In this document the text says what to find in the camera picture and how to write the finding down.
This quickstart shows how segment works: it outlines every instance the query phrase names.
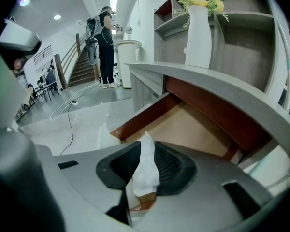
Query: ceiling light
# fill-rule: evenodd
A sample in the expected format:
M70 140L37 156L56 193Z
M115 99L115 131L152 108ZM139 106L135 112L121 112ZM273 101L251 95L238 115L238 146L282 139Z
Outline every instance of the ceiling light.
M19 2L19 5L22 6L22 7L24 7L24 6L28 5L29 3L30 3L30 0L21 0Z
M54 20L59 20L60 18L61 18L60 15L56 15L56 16L54 16Z
M110 0L110 6L111 6L112 10L116 12L117 0Z

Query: black shirt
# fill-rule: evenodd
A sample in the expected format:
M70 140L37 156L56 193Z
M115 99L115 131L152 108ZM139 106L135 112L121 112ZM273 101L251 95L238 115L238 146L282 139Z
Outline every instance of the black shirt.
M104 11L103 13L101 13L99 15L100 23L101 23L102 27L104 27L104 18L106 16L109 16L112 19L112 15L108 11ZM107 28L104 27L103 30L102 30L102 33L103 33L104 37L102 36L101 40L104 41L104 38L105 38L109 44L112 44L113 43L112 31L110 29L107 29Z

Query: yellow flower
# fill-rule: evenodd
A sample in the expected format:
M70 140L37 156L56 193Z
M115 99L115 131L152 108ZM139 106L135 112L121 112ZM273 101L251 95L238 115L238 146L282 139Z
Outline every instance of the yellow flower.
M224 4L222 1L216 1L215 2L217 4L217 8L215 10L219 11L219 12L223 12L224 10Z
M206 0L190 0L190 2L192 2L193 4L196 4L196 5L201 5L201 6L206 6L207 5L207 1Z

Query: white vase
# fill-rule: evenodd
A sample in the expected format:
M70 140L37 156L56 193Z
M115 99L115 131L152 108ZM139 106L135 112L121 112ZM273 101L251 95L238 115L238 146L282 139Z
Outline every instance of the white vase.
M208 24L208 9L200 5L188 8L190 25L186 48L186 65L209 68L212 36Z

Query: staircase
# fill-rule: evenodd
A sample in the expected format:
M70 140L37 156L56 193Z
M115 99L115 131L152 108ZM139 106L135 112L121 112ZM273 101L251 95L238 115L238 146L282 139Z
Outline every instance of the staircase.
M72 87L74 85L87 83L94 80L95 73L93 70L93 66L88 60L87 49L85 47L76 62L68 86Z

